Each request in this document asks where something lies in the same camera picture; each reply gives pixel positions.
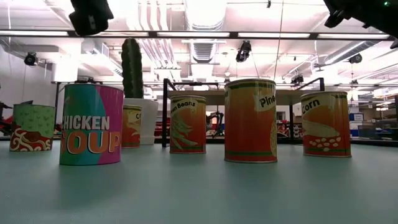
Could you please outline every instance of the ceiling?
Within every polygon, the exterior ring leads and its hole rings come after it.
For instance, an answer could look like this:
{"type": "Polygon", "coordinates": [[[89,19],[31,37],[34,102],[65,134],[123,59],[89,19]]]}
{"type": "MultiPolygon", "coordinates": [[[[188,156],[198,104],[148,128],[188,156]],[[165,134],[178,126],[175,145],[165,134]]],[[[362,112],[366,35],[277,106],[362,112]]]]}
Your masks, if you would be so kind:
{"type": "MultiPolygon", "coordinates": [[[[108,0],[115,15],[109,22],[109,30],[130,30],[126,18],[131,16],[129,0],[108,0]]],[[[144,2],[148,3],[148,18],[150,23],[150,1],[140,1],[140,8],[144,2]]],[[[167,24],[170,30],[186,30],[185,8],[183,0],[165,0],[167,3],[167,24]]],[[[211,7],[203,1],[203,7],[211,7]]],[[[334,29],[323,25],[329,15],[322,0],[272,0],[270,8],[267,1],[260,0],[227,0],[226,14],[223,24],[225,31],[257,31],[257,32],[341,32],[341,33],[377,33],[375,29],[363,29],[362,22],[355,19],[344,20],[334,29]]],[[[71,10],[70,0],[0,0],[0,29],[23,30],[71,30],[67,15],[71,10]]],[[[76,54],[83,39],[69,38],[34,38],[13,37],[12,41],[21,45],[56,45],[65,54],[76,54]]],[[[109,49],[109,57],[116,63],[121,63],[121,45],[124,39],[95,39],[97,44],[104,43],[109,49]]],[[[172,39],[172,49],[181,68],[180,76],[187,78],[192,74],[192,58],[189,44],[183,44],[182,39],[172,39]]],[[[242,40],[225,40],[218,44],[212,64],[214,64],[208,80],[223,81],[228,72],[230,77],[262,77],[282,82],[290,82],[289,78],[295,74],[294,69],[300,64],[299,73],[310,79],[314,77],[330,77],[326,82],[349,83],[352,79],[365,77],[360,83],[380,83],[395,78],[398,72],[383,68],[394,68],[396,51],[391,51],[391,42],[384,41],[363,52],[363,61],[357,64],[339,62],[323,67],[321,72],[315,72],[313,67],[314,55],[319,57],[332,54],[351,43],[341,40],[251,40],[252,52],[243,63],[235,61],[236,52],[242,40]]],[[[101,80],[120,80],[103,58],[93,55],[78,55],[81,63],[79,74],[91,75],[101,80]]],[[[142,51],[144,71],[150,78],[152,62],[142,51]]]]}

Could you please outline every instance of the white wall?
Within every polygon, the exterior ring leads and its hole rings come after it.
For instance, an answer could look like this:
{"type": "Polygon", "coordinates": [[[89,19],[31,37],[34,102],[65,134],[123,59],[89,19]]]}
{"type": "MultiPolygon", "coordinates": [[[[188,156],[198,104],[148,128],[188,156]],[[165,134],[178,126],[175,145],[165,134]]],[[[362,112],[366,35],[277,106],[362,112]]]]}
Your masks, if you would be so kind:
{"type": "MultiPolygon", "coordinates": [[[[12,106],[33,100],[37,105],[55,105],[55,84],[51,84],[52,72],[42,67],[26,66],[23,59],[4,51],[0,46],[0,101],[12,106]]],[[[4,109],[5,118],[12,110],[4,109]]]]}

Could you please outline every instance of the green can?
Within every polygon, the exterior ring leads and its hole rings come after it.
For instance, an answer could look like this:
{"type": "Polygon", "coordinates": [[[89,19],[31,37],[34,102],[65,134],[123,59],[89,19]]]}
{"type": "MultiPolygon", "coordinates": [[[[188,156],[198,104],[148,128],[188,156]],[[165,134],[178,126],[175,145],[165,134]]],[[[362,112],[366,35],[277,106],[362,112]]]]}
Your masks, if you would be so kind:
{"type": "Polygon", "coordinates": [[[52,148],[55,108],[14,105],[10,151],[48,151],[52,148]]]}

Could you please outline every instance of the can label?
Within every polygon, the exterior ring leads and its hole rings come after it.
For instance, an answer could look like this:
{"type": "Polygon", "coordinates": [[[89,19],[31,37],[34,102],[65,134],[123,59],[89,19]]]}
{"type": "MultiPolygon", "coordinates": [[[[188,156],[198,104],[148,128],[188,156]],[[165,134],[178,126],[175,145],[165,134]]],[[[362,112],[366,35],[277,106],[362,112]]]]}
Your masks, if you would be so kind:
{"type": "Polygon", "coordinates": [[[264,81],[226,86],[225,159],[277,160],[275,84],[264,81]]]}
{"type": "Polygon", "coordinates": [[[206,152],[205,99],[194,97],[172,99],[170,152],[206,152]]]}
{"type": "Polygon", "coordinates": [[[51,150],[54,120],[54,107],[14,105],[10,151],[51,150]]]}
{"type": "Polygon", "coordinates": [[[351,156],[346,93],[302,97],[304,154],[351,156]]]}
{"type": "Polygon", "coordinates": [[[60,164],[120,161],[123,91],[108,86],[65,87],[60,164]]]}
{"type": "Polygon", "coordinates": [[[141,140],[141,109],[123,108],[122,147],[139,147],[141,140]]]}

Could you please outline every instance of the pink and teal can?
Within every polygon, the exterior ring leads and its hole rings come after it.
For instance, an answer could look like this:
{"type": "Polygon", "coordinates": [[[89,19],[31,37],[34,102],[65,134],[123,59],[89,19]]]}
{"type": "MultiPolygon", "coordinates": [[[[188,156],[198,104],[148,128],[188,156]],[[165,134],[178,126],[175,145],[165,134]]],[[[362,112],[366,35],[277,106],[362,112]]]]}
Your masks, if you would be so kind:
{"type": "Polygon", "coordinates": [[[66,85],[60,164],[119,162],[122,123],[122,90],[94,84],[66,85]]]}

